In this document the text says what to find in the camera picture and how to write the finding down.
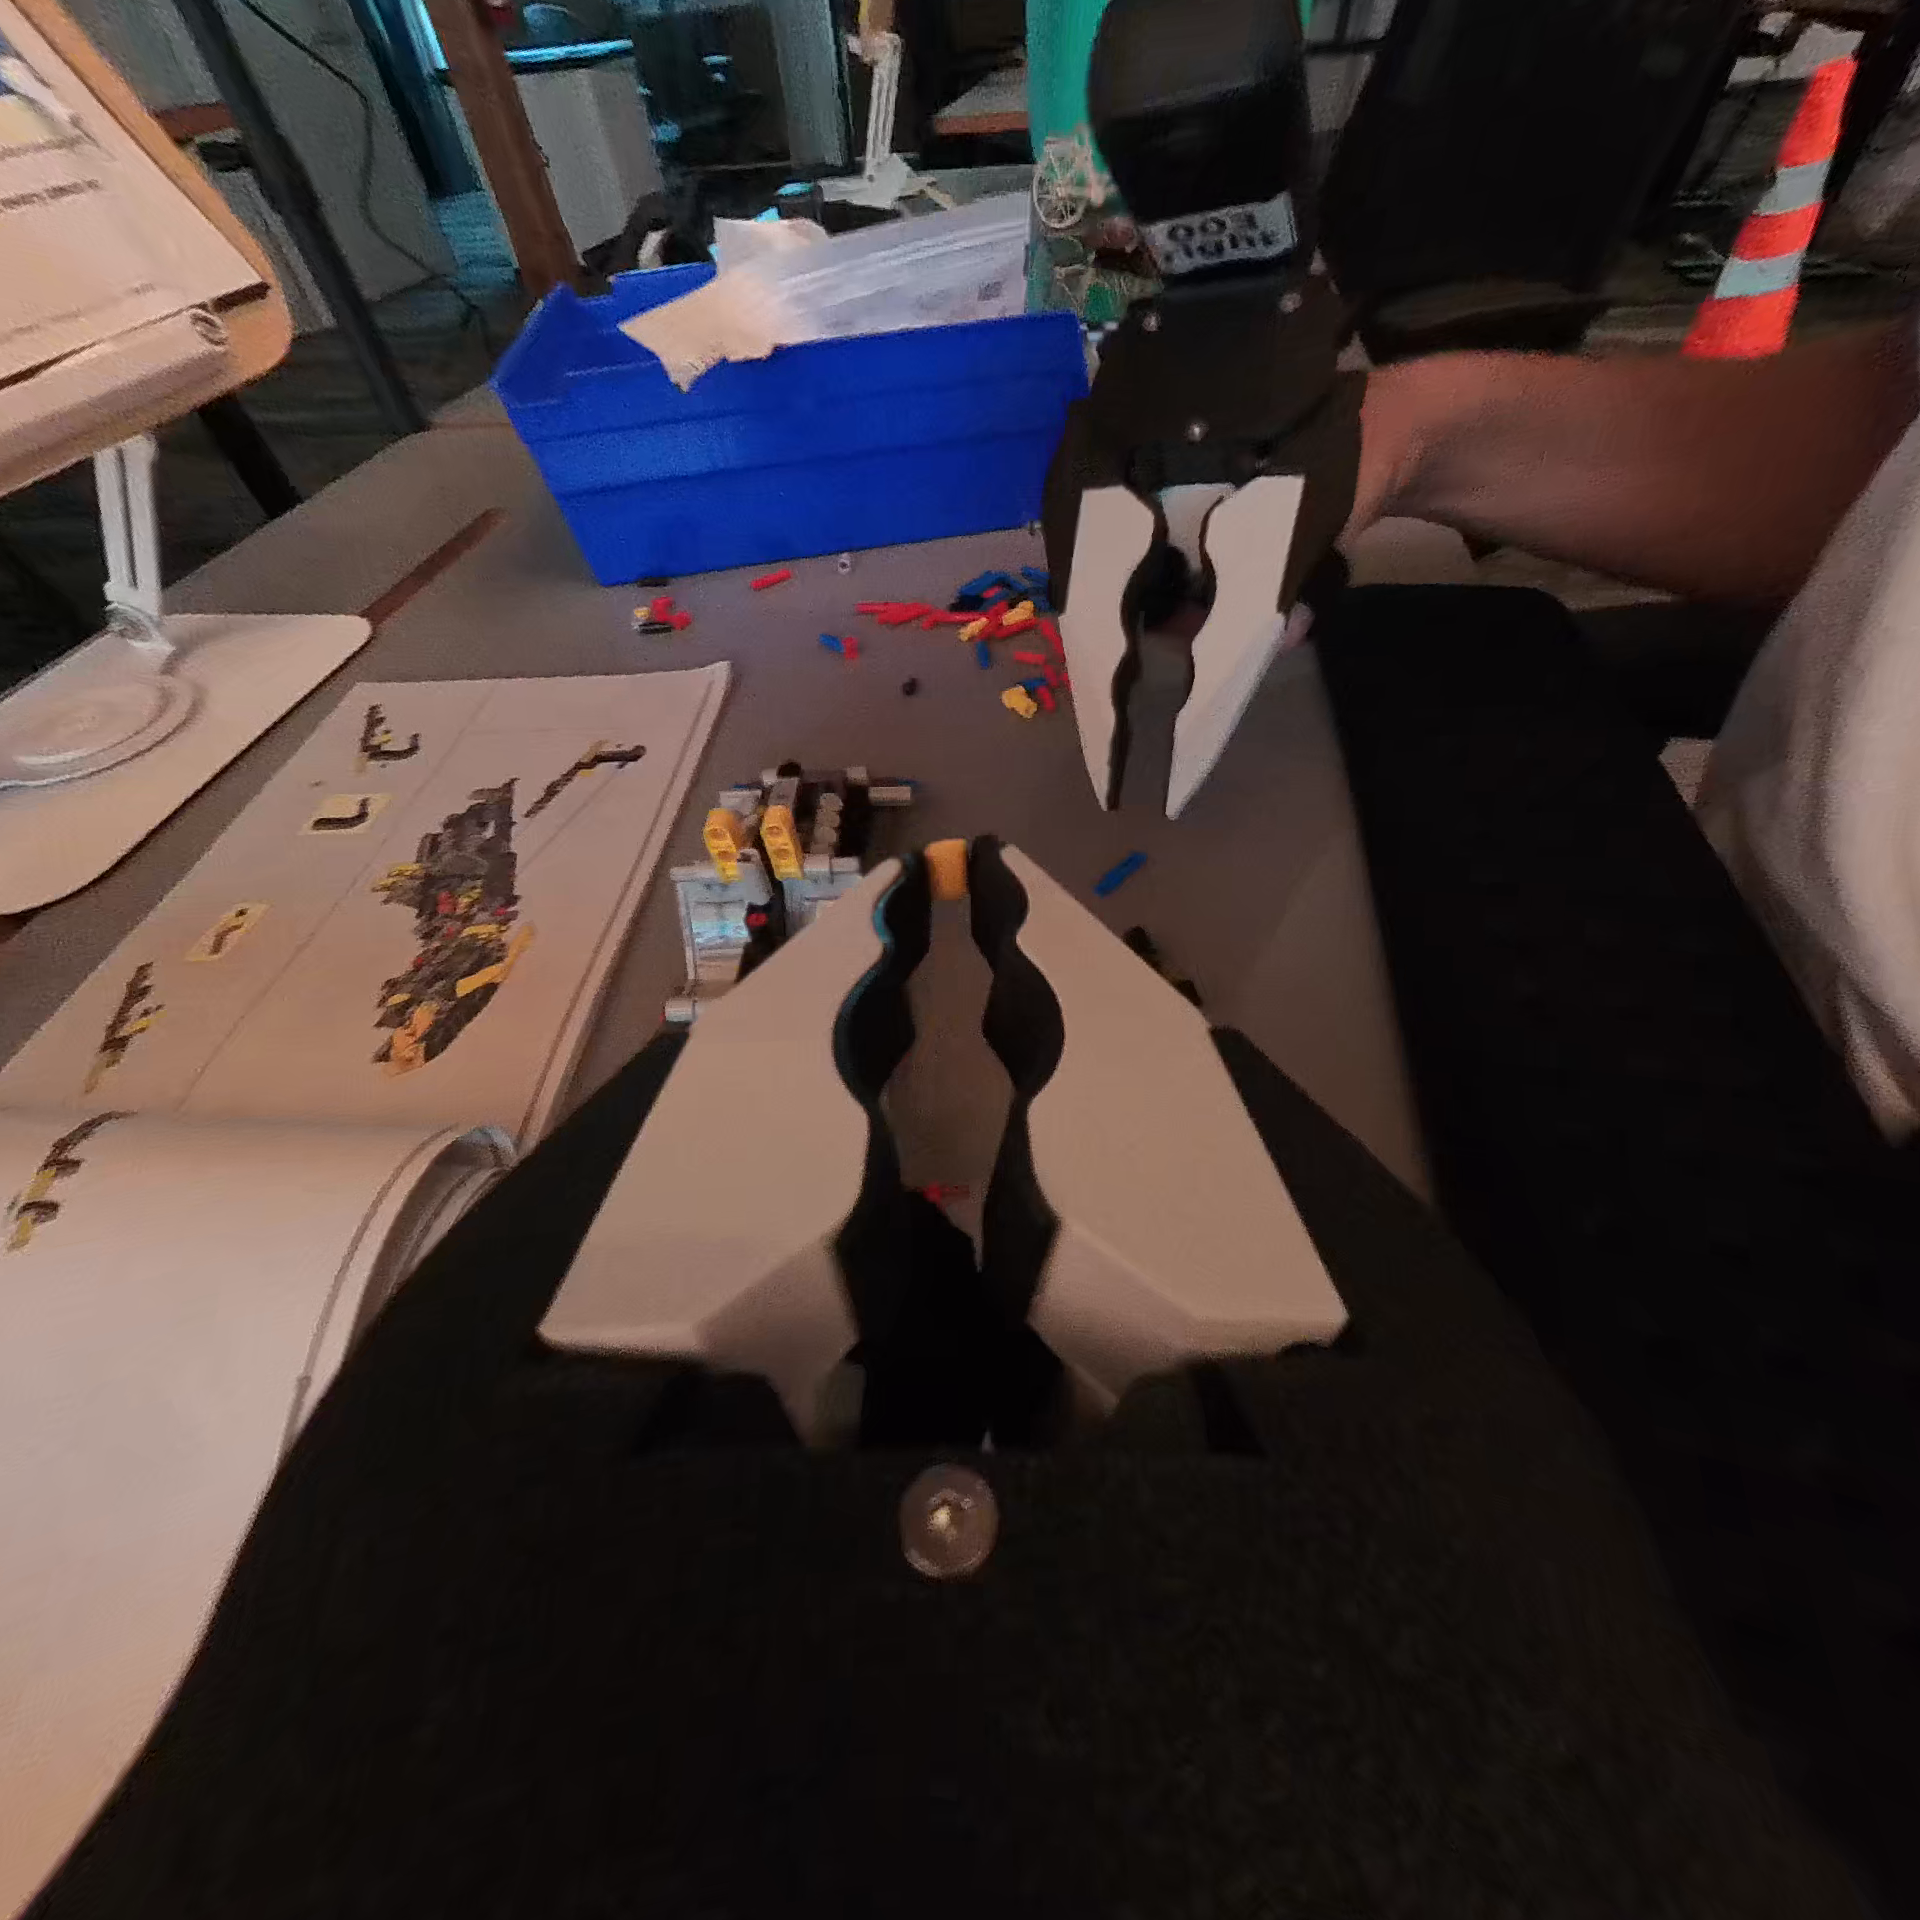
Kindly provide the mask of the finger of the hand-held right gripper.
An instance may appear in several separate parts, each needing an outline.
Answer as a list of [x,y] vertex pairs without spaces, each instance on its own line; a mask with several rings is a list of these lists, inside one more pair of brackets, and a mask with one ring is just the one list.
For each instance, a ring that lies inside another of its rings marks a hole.
[[1287,567],[1307,483],[1260,476],[1221,491],[1195,528],[1207,611],[1191,638],[1191,684],[1173,722],[1166,819],[1213,776],[1289,625]]
[[1171,544],[1156,500],[1126,488],[1082,494],[1067,588],[1067,680],[1095,803],[1117,808],[1129,703],[1148,607],[1163,596]]

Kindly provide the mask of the lego car chassis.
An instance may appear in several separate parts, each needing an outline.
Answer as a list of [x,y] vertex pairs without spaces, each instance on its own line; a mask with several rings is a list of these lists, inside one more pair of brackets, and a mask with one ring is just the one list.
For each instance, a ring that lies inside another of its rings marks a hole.
[[919,794],[914,777],[796,760],[725,786],[703,817],[701,858],[669,873],[685,979],[663,1025],[693,1027],[851,897]]

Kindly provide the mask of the white desk lamp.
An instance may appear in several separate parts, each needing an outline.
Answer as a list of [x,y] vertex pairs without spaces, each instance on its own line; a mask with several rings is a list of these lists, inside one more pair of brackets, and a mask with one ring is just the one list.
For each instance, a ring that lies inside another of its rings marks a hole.
[[955,198],[921,177],[895,153],[895,105],[902,73],[902,43],[893,33],[862,30],[846,36],[847,56],[869,68],[869,115],[862,158],[851,177],[818,183],[830,208],[892,211],[902,201],[924,201],[938,211],[957,208]]

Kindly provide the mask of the pile of red blue pins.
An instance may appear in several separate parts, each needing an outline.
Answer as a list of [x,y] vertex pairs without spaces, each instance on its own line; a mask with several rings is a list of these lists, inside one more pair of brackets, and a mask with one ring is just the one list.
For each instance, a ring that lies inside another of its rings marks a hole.
[[1071,700],[1065,628],[1045,567],[989,567],[947,599],[867,596],[853,620],[884,634],[942,638],[996,687],[999,710],[1030,722]]

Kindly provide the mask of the black office chair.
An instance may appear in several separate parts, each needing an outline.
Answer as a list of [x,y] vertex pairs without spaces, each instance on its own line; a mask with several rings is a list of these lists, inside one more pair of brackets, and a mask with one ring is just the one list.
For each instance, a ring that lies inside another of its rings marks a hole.
[[1321,255],[1369,369],[1570,352],[1706,128],[1749,4],[1395,4]]

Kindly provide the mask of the blue plastic bin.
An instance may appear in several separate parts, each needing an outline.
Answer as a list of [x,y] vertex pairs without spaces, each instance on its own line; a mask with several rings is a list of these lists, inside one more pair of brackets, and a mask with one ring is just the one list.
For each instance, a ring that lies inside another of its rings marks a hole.
[[620,275],[603,296],[558,289],[495,361],[491,394],[598,585],[1041,520],[1087,394],[1071,315],[787,345],[682,391],[623,322],[710,280],[690,265]]

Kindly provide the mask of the black perforated panel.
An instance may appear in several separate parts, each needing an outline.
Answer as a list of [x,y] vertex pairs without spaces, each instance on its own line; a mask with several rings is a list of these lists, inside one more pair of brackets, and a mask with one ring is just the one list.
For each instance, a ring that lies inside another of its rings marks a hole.
[[1313,649],[1439,1210],[1740,1716],[1916,1916],[1916,1163],[1553,596],[1350,588]]

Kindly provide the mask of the crumpled white paper bags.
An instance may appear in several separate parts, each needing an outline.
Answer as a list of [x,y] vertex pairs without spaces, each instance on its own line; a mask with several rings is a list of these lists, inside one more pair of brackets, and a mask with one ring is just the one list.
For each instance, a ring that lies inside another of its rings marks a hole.
[[807,220],[716,222],[713,275],[618,332],[689,391],[779,347],[1025,313],[1030,207],[999,195],[842,233]]

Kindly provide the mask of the orange striped object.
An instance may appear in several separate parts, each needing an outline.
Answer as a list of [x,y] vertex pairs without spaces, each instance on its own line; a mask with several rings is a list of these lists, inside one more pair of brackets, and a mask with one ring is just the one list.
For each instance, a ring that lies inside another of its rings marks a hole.
[[1855,72],[1855,56],[1845,56],[1818,66],[1806,83],[1766,192],[1745,215],[1683,342],[1690,361],[1759,361],[1788,345]]

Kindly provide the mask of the lego instruction booklet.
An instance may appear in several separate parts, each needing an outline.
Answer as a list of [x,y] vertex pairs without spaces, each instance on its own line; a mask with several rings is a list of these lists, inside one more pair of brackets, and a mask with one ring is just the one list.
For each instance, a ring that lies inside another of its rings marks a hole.
[[350,1347],[548,1131],[732,680],[359,688],[6,1063],[5,1916]]

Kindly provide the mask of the wooden support post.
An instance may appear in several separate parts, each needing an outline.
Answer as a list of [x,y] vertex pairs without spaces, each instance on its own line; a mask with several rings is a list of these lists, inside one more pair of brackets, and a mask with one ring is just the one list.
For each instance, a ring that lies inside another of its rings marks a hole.
[[427,3],[447,80],[483,162],[489,195],[508,233],[522,286],[531,298],[578,290],[583,264],[570,240],[545,156],[522,105],[516,78],[483,3]]

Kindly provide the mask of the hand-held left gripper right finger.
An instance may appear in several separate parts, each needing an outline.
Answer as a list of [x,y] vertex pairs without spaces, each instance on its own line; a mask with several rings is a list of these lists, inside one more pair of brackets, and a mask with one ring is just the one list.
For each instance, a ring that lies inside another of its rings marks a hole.
[[972,940],[1011,1090],[981,1206],[991,1447],[1337,1342],[1349,1307],[1194,1001],[1001,839],[972,846]]

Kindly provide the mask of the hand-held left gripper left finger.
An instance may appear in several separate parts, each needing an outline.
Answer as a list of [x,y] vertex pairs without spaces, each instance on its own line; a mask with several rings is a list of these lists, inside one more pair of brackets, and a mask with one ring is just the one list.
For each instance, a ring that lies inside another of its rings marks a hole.
[[561,1354],[695,1361],[765,1382],[797,1433],[877,1354],[905,1192],[884,1090],[917,1039],[924,852],[884,858],[697,1016],[545,1312]]

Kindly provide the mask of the person's right forearm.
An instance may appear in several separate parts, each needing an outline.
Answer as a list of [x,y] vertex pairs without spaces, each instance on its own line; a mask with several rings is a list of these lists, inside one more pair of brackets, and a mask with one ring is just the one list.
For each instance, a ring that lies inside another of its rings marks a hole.
[[1341,544],[1385,520],[1780,607],[1916,418],[1916,327],[1762,359],[1443,352],[1367,376]]

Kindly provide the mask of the white cabinet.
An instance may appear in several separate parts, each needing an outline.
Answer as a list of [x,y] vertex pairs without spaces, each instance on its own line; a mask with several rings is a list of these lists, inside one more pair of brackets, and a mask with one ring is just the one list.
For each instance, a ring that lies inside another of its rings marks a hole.
[[588,255],[663,190],[631,39],[588,39],[510,52],[534,144],[571,246]]

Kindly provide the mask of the white document stand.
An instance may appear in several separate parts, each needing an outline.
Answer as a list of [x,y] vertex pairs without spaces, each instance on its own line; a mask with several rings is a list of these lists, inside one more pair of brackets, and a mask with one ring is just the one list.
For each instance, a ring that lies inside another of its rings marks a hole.
[[362,615],[162,611],[155,432],[86,458],[103,628],[3,703],[3,910],[103,878],[371,640]]

